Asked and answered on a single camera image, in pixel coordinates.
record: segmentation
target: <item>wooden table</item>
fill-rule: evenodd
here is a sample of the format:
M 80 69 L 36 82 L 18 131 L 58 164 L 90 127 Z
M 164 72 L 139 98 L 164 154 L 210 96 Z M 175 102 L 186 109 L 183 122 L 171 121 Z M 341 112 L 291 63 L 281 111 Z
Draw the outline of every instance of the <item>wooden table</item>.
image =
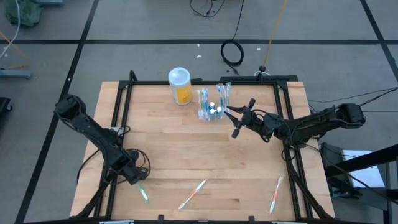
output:
M 288 86 L 294 118 L 308 115 L 303 83 L 288 82 Z M 111 124 L 117 87 L 118 82 L 102 84 L 94 119 L 103 127 Z M 210 99 L 217 102 L 216 88 L 209 86 L 209 91 Z M 286 116 L 282 91 L 280 95 Z M 247 105 L 250 98 L 256 99 L 255 108 L 277 113 L 273 87 L 232 87 L 231 105 Z M 143 150 L 149 156 L 152 172 L 142 186 L 150 202 L 145 203 L 136 185 L 119 184 L 112 218 L 156 220 L 163 214 L 166 220 L 248 220 L 250 215 L 256 220 L 295 220 L 286 163 L 280 156 L 282 142 L 273 137 L 266 144 L 246 128 L 233 139 L 232 122 L 228 118 L 200 122 L 196 102 L 194 95 L 188 105 L 175 104 L 169 86 L 133 86 L 127 120 L 131 132 L 125 136 L 124 147 Z M 317 147 L 315 140 L 309 144 Z M 89 142 L 85 159 L 94 151 L 96 148 Z M 325 211 L 334 216 L 319 153 L 310 148 L 301 152 L 309 190 Z M 102 165 L 102 156 L 98 154 L 82 170 L 71 215 L 76 215 L 97 190 Z M 280 176 L 285 179 L 274 213 L 270 215 L 269 202 Z M 178 210 L 203 179 L 207 179 L 205 186 L 184 209 Z M 304 217 L 298 187 L 297 192 Z

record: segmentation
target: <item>orange label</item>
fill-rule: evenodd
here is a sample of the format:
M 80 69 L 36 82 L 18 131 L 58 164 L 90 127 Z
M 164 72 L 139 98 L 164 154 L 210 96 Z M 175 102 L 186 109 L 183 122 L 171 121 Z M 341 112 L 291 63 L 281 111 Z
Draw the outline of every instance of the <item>orange label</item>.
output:
M 177 99 L 181 104 L 188 103 L 192 100 L 191 83 L 184 88 L 177 89 Z

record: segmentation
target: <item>green object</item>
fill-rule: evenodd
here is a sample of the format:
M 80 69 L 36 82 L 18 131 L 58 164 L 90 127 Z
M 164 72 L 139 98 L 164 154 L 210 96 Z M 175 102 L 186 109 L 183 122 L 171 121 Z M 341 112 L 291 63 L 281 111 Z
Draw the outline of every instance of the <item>green object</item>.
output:
M 19 5 L 19 15 L 21 18 L 21 26 L 36 26 L 42 15 L 42 8 L 39 4 L 28 0 L 17 0 Z M 17 5 L 15 0 L 5 0 L 6 18 L 11 24 L 18 24 Z
M 145 190 L 142 188 L 141 184 L 138 184 L 138 189 L 139 189 L 142 197 L 144 198 L 145 202 L 148 203 L 149 198 L 148 198 L 147 194 L 145 193 Z

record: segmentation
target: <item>coiled black cable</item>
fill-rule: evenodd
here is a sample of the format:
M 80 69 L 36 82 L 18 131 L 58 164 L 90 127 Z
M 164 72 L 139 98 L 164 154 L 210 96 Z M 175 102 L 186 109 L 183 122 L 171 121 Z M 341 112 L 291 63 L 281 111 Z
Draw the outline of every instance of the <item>coiled black cable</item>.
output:
M 226 41 L 223 42 L 223 44 L 221 44 L 221 57 L 223 58 L 225 64 L 227 64 L 234 71 L 234 73 L 237 74 L 237 75 L 239 75 L 239 72 L 234 67 L 240 66 L 242 64 L 243 57 L 244 57 L 244 52 L 243 52 L 242 46 L 239 43 L 237 43 L 234 39 L 235 39 L 236 33 L 238 31 L 239 23 L 241 22 L 243 4 L 244 4 L 244 0 L 242 0 L 241 12 L 239 13 L 238 24 L 236 25 L 234 36 L 232 37 L 231 40 L 226 40 Z M 241 58 L 237 62 L 231 62 L 225 57 L 224 47 L 225 47 L 226 44 L 233 44 L 233 45 L 235 45 L 238 48 L 239 52 L 241 53 Z

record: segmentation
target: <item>white lid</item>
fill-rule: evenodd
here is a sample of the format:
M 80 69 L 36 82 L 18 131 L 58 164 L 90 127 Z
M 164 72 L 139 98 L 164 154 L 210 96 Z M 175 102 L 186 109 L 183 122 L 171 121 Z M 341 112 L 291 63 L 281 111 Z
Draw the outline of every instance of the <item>white lid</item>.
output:
M 191 80 L 190 74 L 185 68 L 174 68 L 169 72 L 170 85 L 181 88 L 187 85 Z

